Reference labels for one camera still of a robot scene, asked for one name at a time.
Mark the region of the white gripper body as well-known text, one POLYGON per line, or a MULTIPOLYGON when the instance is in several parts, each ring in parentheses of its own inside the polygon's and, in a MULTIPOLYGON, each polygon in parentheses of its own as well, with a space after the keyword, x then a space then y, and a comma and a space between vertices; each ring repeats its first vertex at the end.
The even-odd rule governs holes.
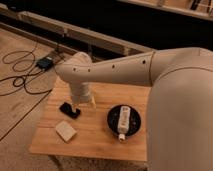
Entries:
POLYGON ((69 85, 73 103, 88 103, 91 100, 91 92, 88 83, 76 83, 69 85))

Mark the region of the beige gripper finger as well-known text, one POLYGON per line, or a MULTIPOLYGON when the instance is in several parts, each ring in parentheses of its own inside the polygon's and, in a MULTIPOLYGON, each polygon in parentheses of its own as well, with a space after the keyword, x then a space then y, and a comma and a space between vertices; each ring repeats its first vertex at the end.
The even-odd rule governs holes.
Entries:
POLYGON ((79 103, 74 103, 73 106, 74 106, 74 109, 77 110, 77 108, 79 107, 79 103))
POLYGON ((91 98, 90 105, 92 108, 96 108, 96 102, 94 97, 91 98))

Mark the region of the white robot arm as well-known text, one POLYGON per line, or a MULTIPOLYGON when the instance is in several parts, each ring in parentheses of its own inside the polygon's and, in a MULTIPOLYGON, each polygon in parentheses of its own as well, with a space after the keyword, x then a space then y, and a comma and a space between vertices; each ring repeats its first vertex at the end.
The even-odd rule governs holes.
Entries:
POLYGON ((90 101, 91 82, 149 86, 148 171, 213 171, 213 51, 155 50, 96 63, 78 52, 56 71, 77 104, 90 101))

